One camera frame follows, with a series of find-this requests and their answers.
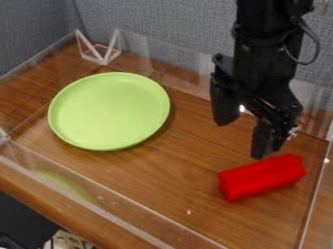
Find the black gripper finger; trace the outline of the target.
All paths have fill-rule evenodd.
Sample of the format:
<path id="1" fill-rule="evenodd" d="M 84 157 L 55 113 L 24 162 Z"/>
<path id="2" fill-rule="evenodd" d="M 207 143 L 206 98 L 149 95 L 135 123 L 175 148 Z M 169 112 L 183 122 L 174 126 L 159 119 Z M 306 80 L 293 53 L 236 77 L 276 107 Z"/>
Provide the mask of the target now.
<path id="1" fill-rule="evenodd" d="M 286 122 L 274 125 L 269 119 L 258 119 L 253 134 L 252 157 L 261 160 L 272 152 L 277 152 L 293 136 L 294 128 Z"/>
<path id="2" fill-rule="evenodd" d="M 211 78 L 210 85 L 214 121 L 225 126 L 240 118 L 240 96 L 220 79 Z"/>

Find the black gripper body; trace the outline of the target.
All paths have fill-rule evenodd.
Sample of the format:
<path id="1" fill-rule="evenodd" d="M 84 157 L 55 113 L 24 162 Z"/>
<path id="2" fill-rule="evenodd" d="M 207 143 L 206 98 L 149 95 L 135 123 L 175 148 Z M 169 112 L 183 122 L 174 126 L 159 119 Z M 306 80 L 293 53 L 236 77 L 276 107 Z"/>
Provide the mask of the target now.
<path id="1" fill-rule="evenodd" d="M 256 37 L 236 32 L 234 56 L 224 57 L 218 53 L 213 57 L 211 78 L 233 88 L 241 105 L 274 125 L 286 122 L 296 126 L 304 109 L 289 87 L 297 69 L 292 56 L 301 52 L 302 38 L 300 32 L 277 37 Z"/>

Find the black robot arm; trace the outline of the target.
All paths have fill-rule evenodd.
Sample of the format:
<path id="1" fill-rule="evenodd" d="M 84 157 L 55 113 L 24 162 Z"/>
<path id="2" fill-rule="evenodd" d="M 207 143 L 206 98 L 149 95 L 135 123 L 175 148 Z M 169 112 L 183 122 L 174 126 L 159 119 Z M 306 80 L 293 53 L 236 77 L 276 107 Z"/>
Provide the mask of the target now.
<path id="1" fill-rule="evenodd" d="M 214 121 L 229 125 L 245 107 L 257 117 L 252 157 L 281 149 L 297 132 L 304 107 L 290 90 L 301 46 L 313 32 L 302 16 L 313 0 L 237 0 L 233 24 L 234 56 L 213 57 L 211 103 Z"/>

